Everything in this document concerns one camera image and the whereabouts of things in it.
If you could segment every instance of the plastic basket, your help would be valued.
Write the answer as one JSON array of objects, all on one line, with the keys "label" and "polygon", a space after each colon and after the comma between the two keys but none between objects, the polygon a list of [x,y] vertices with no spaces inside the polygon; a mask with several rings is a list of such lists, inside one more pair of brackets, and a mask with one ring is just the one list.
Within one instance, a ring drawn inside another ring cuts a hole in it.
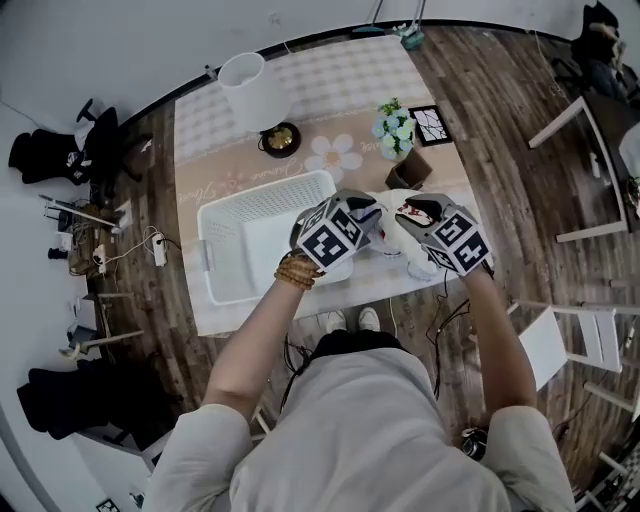
[{"label": "plastic basket", "polygon": [[[252,188],[205,204],[198,211],[205,278],[214,304],[262,297],[273,273],[289,252],[297,216],[336,191],[327,171],[314,171]],[[353,262],[345,261],[316,286],[348,279]]]}]

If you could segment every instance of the flower pattern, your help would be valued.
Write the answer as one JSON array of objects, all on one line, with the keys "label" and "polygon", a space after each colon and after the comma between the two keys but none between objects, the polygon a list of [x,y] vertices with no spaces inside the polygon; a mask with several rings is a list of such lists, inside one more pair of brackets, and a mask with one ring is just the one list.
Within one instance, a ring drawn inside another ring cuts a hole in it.
[{"label": "flower pattern", "polygon": [[353,137],[348,133],[338,135],[333,142],[324,136],[315,137],[311,141],[311,149],[315,155],[304,161],[308,171],[324,169],[340,183],[344,179],[344,171],[354,171],[362,166],[362,155],[353,153]]}]

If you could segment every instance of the white shoe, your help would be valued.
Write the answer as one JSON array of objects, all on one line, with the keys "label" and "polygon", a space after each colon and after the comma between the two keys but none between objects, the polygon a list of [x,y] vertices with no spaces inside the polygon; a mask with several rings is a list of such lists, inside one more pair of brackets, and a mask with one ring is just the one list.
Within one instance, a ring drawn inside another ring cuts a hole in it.
[{"label": "white shoe", "polygon": [[380,332],[380,319],[378,318],[378,313],[376,310],[369,307],[364,308],[360,311],[360,316],[358,317],[358,325],[360,325],[360,330],[368,330]]},{"label": "white shoe", "polygon": [[340,329],[347,330],[347,320],[344,317],[344,313],[342,311],[332,311],[327,316],[327,321],[324,324],[324,328],[327,331],[327,334],[332,333],[333,331],[338,331]]}]

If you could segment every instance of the wooden floor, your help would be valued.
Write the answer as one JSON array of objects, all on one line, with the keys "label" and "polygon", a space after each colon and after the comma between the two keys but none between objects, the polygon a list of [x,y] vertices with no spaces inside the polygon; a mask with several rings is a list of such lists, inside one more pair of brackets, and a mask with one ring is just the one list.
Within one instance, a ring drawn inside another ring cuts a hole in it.
[{"label": "wooden floor", "polygon": [[[616,219],[610,187],[590,174],[590,135],[583,121],[572,122],[529,150],[527,140],[568,104],[553,81],[532,35],[474,28],[429,27],[412,58],[449,125],[478,200],[495,250],[496,279],[508,299],[555,303],[581,301],[638,303],[638,289],[616,291],[609,279],[640,275],[640,235],[616,234],[557,244],[554,235]],[[540,39],[547,56],[565,51],[560,43]],[[173,175],[173,104],[136,126],[155,134],[150,150],[132,165],[143,172],[140,184],[119,180],[118,199],[131,198],[136,225],[119,247],[138,243],[142,230],[154,225],[178,240]],[[224,340],[198,337],[195,331],[180,254],[169,247],[169,264],[153,266],[152,257],[136,251],[120,261],[115,281],[137,294],[134,311],[112,312],[114,330],[136,322],[146,334],[129,345],[129,357],[157,352],[157,369],[172,394],[183,397],[176,414],[198,406],[216,355]],[[114,288],[114,280],[101,286]],[[434,349],[425,331],[436,312],[442,287],[394,297],[391,306],[400,341],[425,364],[435,379]],[[459,284],[442,300],[439,321],[465,296]],[[383,327],[393,332],[389,301],[375,304]],[[469,315],[455,320],[440,336],[442,390],[440,405],[454,437],[461,428],[481,424],[482,388],[476,347],[467,340]],[[577,325],[563,322],[567,345],[581,352]],[[316,318],[296,322],[293,343],[313,346],[321,334]],[[640,359],[638,346],[627,354]],[[274,370],[265,395],[270,421],[277,417],[289,372],[283,361]],[[571,417],[586,399],[586,379],[631,397],[639,375],[625,369],[614,375],[569,363],[540,393],[539,408],[552,426]],[[590,399],[560,441],[562,457],[575,485],[591,479],[600,450],[615,453],[631,427],[630,415],[597,398]]]}]

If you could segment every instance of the table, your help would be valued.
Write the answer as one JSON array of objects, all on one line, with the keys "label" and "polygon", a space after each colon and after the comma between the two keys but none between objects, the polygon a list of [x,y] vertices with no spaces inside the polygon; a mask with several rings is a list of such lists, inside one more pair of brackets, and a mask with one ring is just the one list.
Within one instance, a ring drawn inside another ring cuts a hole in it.
[{"label": "table", "polygon": [[[306,172],[304,152],[318,138],[335,137],[345,127],[351,139],[345,151],[358,153],[362,170],[345,172],[340,186],[365,192],[386,189],[394,162],[384,161],[371,135],[376,103],[397,96],[403,106],[433,105],[431,93],[409,55],[395,36],[334,43],[280,57],[270,62],[292,99],[288,120],[303,135],[301,148],[290,159],[276,160],[256,150],[257,136],[239,129],[217,82],[180,98],[175,107],[175,178],[182,257],[198,334],[214,335],[237,329],[257,301],[214,305],[207,291],[201,244],[197,241],[196,214],[206,202],[239,190]],[[350,119],[370,116],[366,123]],[[423,190],[449,195],[480,220],[471,184],[453,142],[419,147],[433,172]],[[359,185],[371,177],[366,186]],[[411,278],[404,257],[388,259],[370,250],[359,252],[350,279],[306,293],[296,318],[313,316],[394,295],[443,281],[444,271],[430,281]]]},{"label": "table", "polygon": [[640,112],[605,96],[585,92],[533,137],[529,141],[529,147],[531,149],[537,148],[582,112],[587,115],[604,156],[616,196],[620,220],[557,235],[557,242],[569,242],[619,231],[632,232],[640,227],[640,219],[627,206],[623,197],[623,186],[629,179],[629,172],[619,151],[620,142],[625,133],[640,122]]}]

